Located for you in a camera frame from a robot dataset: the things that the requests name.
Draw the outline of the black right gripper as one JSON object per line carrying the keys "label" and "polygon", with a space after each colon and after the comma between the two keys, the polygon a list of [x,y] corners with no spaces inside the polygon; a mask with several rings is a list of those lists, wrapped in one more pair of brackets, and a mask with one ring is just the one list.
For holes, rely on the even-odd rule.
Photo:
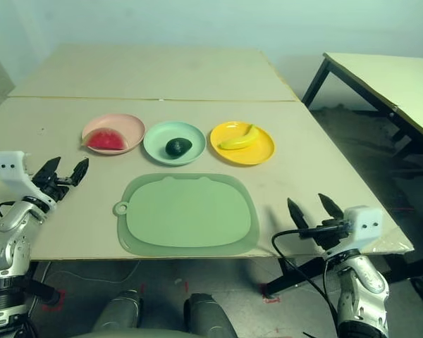
{"label": "black right gripper", "polygon": [[[344,212],[330,197],[322,193],[318,193],[318,196],[325,211],[332,219],[324,220],[321,225],[313,228],[312,238],[318,246],[328,251],[340,244],[342,239],[349,236],[351,224],[348,220],[343,219]],[[310,228],[300,207],[290,198],[287,198],[287,206],[299,235],[311,235]]]}

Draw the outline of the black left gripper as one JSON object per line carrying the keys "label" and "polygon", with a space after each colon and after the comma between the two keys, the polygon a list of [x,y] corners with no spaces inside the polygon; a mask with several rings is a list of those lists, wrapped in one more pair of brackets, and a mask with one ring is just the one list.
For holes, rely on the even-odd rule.
{"label": "black left gripper", "polygon": [[89,168],[89,159],[82,159],[73,169],[70,177],[57,177],[61,157],[48,160],[33,176],[32,182],[54,202],[63,200],[69,191],[69,186],[78,186]]}

